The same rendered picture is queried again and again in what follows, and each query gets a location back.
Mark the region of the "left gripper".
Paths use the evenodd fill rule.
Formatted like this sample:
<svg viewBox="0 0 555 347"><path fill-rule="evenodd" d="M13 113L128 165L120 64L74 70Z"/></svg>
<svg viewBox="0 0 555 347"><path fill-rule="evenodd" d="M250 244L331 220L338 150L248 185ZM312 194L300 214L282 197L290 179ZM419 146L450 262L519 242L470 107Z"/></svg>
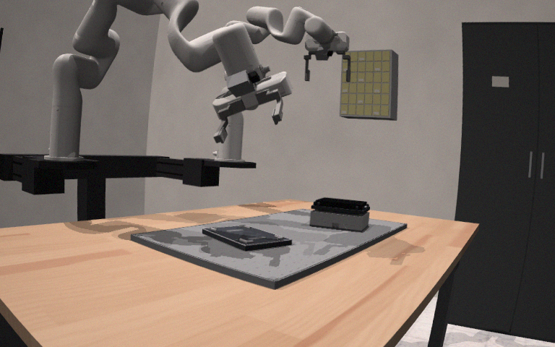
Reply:
<svg viewBox="0 0 555 347"><path fill-rule="evenodd" d="M333 41L330 43L330 51L338 55L343 55L343 59L348 60L348 70L346 70L346 82L350 82L350 56L345 55L345 52L349 50L349 36L345 32L336 32L338 36L335 36ZM305 68L305 81L309 81L310 70L309 70L309 59L311 55L314 55L319 48L319 42L313 39L310 35L306 34L305 37L305 49L309 51L309 55L304 55L306 60Z"/></svg>

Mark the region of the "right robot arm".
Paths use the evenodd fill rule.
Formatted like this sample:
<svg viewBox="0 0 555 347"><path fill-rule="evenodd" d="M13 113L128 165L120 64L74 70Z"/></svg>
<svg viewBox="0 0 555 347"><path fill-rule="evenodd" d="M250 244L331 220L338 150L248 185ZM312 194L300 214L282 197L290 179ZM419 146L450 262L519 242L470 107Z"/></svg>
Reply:
<svg viewBox="0 0 555 347"><path fill-rule="evenodd" d="M91 57L66 53L53 64L50 147L44 160L84 160L79 157L80 88L96 88L119 51L120 38L110 30L117 5L140 15L164 14L170 20L168 42L180 62L191 72L202 72L222 62L228 75L227 87L236 98L256 91L255 85L270 71L269 65L260 64L241 23L187 41L181 31L197 14L197 0L94 0L72 41L76 51Z"/></svg>

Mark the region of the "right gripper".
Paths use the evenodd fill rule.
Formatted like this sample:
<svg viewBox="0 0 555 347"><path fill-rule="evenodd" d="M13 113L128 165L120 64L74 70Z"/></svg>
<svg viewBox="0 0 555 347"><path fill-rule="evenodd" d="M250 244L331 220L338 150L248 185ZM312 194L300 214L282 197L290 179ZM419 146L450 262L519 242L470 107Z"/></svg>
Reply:
<svg viewBox="0 0 555 347"><path fill-rule="evenodd" d="M228 125L228 116L245 111L247 109L256 107L267 103L271 100L277 101L276 108L273 109L272 119L276 124L282 121L283 117L283 99L292 93L292 85L288 78L287 72L281 72L273 76L265 76L257 85L252 93L235 98L231 91L219 95L213 104L218 118L221 119L221 124L214 135L216 143L225 142L228 136L225 128ZM270 92L271 91L271 92ZM284 93L284 94L283 94Z"/></svg>

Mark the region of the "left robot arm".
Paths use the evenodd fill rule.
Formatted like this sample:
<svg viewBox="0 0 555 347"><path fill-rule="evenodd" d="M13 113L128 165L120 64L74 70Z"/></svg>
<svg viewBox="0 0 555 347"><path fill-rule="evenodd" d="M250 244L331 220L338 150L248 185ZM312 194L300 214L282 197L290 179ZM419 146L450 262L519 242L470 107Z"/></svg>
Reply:
<svg viewBox="0 0 555 347"><path fill-rule="evenodd" d="M252 7L246 13L248 23L230 21L225 27L241 23L246 27L252 44L261 43L269 34L276 40L293 45L299 44L307 32L319 42L315 53L317 61L327 61L333 55L330 43L338 35L321 17L316 17L302 7L294 7L283 29L283 14L279 9ZM305 25L305 26L304 26ZM304 29L305 28L305 29ZM280 34L282 33L282 34ZM219 150L213 155L216 161L244 163L241 159L244 117L241 112L228 116L225 142L219 142ZM221 158L221 159L220 159Z"/></svg>

